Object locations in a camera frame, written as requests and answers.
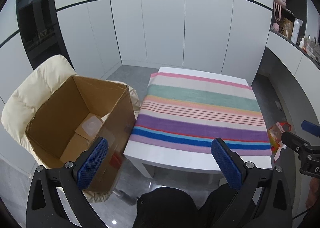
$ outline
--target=tabletop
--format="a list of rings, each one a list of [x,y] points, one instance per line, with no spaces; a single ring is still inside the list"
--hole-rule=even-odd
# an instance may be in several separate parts
[[[159,72],[205,77],[248,86],[246,80],[241,78],[191,69],[161,67],[159,69]],[[220,168],[211,154],[176,150],[172,148],[135,142],[132,140],[128,141],[128,144],[124,151],[124,155],[130,158],[140,160],[142,163],[145,164],[150,164],[153,166],[164,167],[169,169],[198,173],[220,172]],[[244,162],[253,162],[258,168],[267,169],[272,167],[270,156],[240,157],[243,159]]]

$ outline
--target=person's hand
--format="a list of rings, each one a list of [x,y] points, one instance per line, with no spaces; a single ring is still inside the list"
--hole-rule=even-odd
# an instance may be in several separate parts
[[[310,181],[310,190],[306,201],[306,208],[312,207],[319,197],[320,179],[313,177]]]

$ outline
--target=green stripe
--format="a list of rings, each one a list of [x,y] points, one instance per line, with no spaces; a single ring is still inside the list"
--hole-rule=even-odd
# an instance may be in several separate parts
[[[255,99],[215,92],[152,84],[148,87],[148,94],[167,99],[260,112],[260,107]]]

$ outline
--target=table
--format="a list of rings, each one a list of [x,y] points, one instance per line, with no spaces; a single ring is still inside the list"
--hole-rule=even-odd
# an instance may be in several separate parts
[[[191,69],[161,67],[159,72],[206,77],[248,85],[246,80],[241,78]],[[129,140],[124,155],[142,175],[148,178],[153,177],[155,166],[188,172],[221,174],[211,154],[176,150]],[[241,158],[244,162],[253,162],[258,168],[272,167],[270,156],[241,156]]]

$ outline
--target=purple stripe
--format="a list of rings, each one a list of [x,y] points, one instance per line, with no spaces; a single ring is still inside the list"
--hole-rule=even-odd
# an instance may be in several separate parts
[[[139,114],[136,125],[164,132],[225,140],[269,141],[266,131],[233,129],[197,123],[186,123]]]
[[[170,148],[170,149],[181,150],[181,151],[191,151],[191,152],[211,154],[211,149],[209,147],[201,147],[201,146],[195,146],[195,145],[167,142],[167,141],[147,138],[147,137],[136,135],[136,134],[132,134],[129,140],[141,142],[145,144],[151,144],[155,146],[160,146],[160,147],[165,147],[165,148]],[[232,151],[238,153],[240,156],[270,156],[271,155],[270,149],[268,150],[234,149]]]

